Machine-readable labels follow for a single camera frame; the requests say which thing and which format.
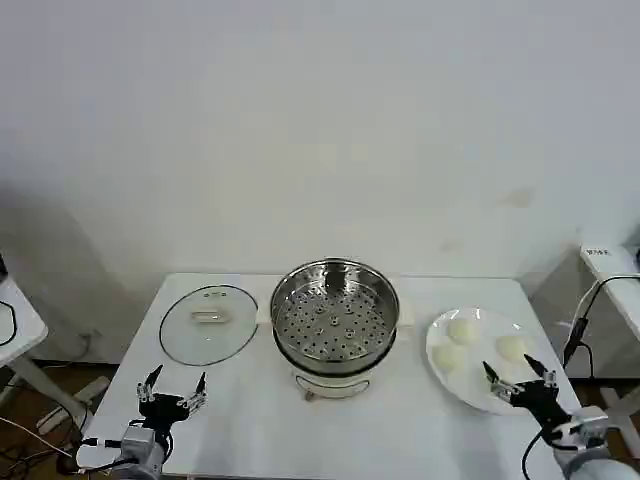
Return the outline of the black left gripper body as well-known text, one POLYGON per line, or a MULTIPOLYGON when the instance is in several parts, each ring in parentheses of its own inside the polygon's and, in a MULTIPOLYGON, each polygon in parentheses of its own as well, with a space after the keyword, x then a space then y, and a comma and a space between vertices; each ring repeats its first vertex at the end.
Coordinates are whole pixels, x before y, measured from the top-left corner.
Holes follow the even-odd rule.
POLYGON ((152 400, 139 402, 142 427, 156 432, 169 432, 177 422, 189 418, 189 408, 182 404, 183 397, 156 393, 152 400))

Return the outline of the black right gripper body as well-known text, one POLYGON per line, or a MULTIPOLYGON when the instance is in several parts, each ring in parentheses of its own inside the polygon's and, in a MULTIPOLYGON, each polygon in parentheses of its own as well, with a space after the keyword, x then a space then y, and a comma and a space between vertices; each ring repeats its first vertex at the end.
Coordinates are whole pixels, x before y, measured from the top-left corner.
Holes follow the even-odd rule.
POLYGON ((555 383, 535 380, 517 383, 516 391, 511 395, 511 405, 531 413, 540 425, 545 441, 559 440, 561 434, 556 430, 571 420, 557 401, 558 393, 555 383))

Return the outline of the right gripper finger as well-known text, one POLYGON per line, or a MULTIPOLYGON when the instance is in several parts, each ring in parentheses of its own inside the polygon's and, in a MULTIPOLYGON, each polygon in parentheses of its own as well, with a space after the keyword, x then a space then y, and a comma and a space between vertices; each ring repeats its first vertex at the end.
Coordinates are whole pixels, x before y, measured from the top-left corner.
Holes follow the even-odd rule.
POLYGON ((519 387, 503 380, 486 361, 482 365, 491 393, 504 402, 510 402, 511 397, 519 393, 519 387))
POLYGON ((536 373, 536 375, 544 382, 545 386, 555 386, 556 385, 556 372, 553 370, 548 370, 542 362, 536 360, 532 356, 528 354, 524 354, 524 358, 526 362, 529 364, 531 369, 536 373))

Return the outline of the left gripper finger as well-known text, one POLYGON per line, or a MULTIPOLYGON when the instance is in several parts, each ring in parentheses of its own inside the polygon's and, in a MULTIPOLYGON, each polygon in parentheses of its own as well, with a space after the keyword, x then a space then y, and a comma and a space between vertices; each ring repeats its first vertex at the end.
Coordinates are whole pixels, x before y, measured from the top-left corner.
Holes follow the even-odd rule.
POLYGON ((139 382, 136 387, 136 394, 139 402, 151 402, 154 400, 154 386, 163 369, 159 365, 151 371, 143 382, 139 382))
POLYGON ((199 378, 195 391, 183 400, 182 406, 187 410, 198 410, 206 401, 206 373, 199 378))

